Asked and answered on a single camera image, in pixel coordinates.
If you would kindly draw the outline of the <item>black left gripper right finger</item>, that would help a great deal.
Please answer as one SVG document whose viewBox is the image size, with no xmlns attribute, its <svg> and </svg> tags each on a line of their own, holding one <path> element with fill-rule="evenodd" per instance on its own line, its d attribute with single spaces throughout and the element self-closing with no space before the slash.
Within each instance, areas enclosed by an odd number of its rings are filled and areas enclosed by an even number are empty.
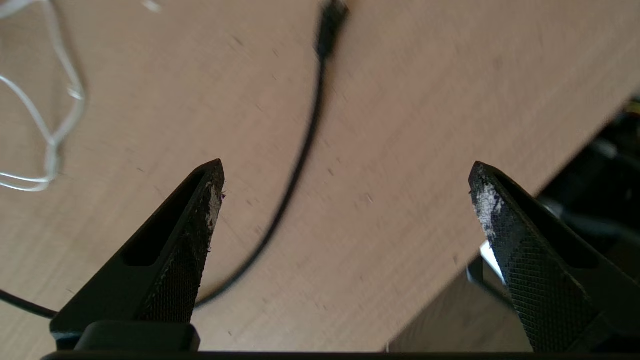
<svg viewBox="0 0 640 360">
<path fill-rule="evenodd" d="M 639 283 L 512 178 L 476 161 L 471 202 L 535 353 L 639 352 Z"/>
</svg>

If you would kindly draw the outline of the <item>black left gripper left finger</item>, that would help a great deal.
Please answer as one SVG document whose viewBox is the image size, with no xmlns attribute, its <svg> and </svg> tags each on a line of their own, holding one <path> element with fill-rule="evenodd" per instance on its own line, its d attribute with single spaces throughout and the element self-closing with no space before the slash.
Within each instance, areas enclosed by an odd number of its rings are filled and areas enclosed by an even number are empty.
<svg viewBox="0 0 640 360">
<path fill-rule="evenodd" d="M 222 207 L 225 174 L 197 167 L 50 322 L 58 351 L 98 321 L 191 321 Z"/>
</svg>

